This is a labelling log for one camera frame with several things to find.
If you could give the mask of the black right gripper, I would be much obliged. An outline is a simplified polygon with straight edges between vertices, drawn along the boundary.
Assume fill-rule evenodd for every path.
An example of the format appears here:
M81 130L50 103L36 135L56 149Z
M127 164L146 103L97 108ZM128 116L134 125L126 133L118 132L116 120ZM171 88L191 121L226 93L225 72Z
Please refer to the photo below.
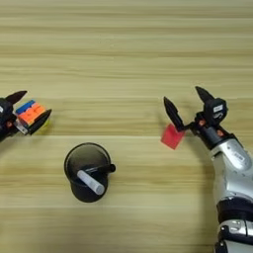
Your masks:
M196 86L197 93L200 99L205 103L208 100L213 100L213 95L210 94L206 89ZM177 131L190 130L193 135L198 136L205 146L212 150L218 145L224 143L226 140L235 139L233 133L229 133L222 126L213 126L208 123L208 120L204 117L203 112L198 112L195 119L184 126L181 117L178 114L178 110L175 105L167 98L163 98L165 111L174 124Z

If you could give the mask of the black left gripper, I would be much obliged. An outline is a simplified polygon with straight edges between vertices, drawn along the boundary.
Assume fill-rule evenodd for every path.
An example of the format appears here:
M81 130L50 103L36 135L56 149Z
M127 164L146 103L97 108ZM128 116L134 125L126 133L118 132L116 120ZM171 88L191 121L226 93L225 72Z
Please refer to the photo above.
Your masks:
M12 105L15 105L26 94L26 91L18 91L7 96L6 100ZM0 142L7 137L15 135L18 132L21 132L23 135L26 135L28 133L34 134L44 125L50 114L51 110L46 110L35 120L35 122L29 127L29 129L26 129L15 115L11 115L9 118L0 117Z

